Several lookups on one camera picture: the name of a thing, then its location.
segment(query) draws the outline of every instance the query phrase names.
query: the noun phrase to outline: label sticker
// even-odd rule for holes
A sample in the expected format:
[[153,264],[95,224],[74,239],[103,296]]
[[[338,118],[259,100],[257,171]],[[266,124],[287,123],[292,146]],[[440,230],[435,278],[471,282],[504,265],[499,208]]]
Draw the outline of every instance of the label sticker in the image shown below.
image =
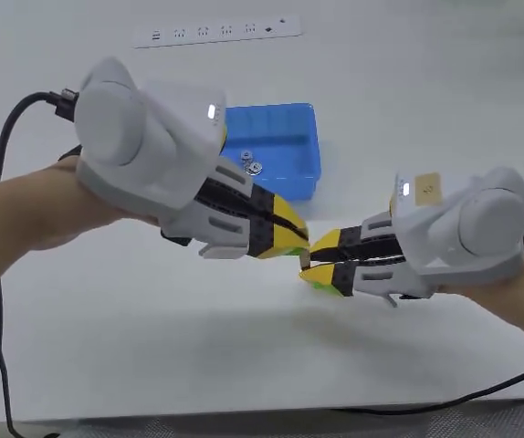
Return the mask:
[[414,202],[417,207],[437,205],[442,201],[440,173],[425,173],[414,178]]

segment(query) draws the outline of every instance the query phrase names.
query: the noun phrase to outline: white power strip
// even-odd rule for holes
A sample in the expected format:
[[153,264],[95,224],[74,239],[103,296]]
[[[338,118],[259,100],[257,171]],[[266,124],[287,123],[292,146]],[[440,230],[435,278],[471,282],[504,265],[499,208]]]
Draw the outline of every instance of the white power strip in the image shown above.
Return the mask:
[[232,19],[138,30],[133,47],[183,46],[299,35],[302,35],[299,16]]

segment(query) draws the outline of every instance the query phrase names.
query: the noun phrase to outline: white tabletop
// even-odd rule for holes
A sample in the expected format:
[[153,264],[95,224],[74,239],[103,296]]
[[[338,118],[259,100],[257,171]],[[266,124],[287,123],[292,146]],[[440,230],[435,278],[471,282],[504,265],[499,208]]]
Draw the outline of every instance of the white tabletop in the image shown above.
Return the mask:
[[[524,174],[522,4],[0,1],[0,127],[23,95],[76,88],[107,54],[138,80],[226,85],[234,105],[308,101],[323,178],[299,209],[319,237],[385,209],[403,165]],[[128,49],[136,26],[276,12],[301,14],[305,36]],[[21,120],[8,175],[75,144],[49,113]],[[394,310],[309,289],[295,258],[196,251],[128,222],[14,266],[4,285],[16,417],[440,402],[524,371],[524,334],[464,298]],[[524,398],[524,383],[494,397]]]

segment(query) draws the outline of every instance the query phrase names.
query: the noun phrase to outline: blue plastic bin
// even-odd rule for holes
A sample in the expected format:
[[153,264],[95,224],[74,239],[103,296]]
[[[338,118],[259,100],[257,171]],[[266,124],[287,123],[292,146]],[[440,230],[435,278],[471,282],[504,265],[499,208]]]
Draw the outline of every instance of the blue plastic bin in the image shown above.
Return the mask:
[[320,178],[315,111],[308,103],[228,108],[222,155],[242,165],[242,151],[262,164],[255,182],[288,201],[306,201]]

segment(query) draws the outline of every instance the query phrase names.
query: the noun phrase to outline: metal nut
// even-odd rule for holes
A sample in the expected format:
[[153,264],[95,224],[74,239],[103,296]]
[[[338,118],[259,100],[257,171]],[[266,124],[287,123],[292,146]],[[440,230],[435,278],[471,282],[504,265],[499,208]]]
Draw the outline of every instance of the metal nut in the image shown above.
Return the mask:
[[251,163],[252,160],[254,160],[254,154],[251,151],[242,151],[240,158],[242,159],[242,162]]
[[259,162],[251,162],[246,168],[248,175],[258,175],[262,172],[262,164]]

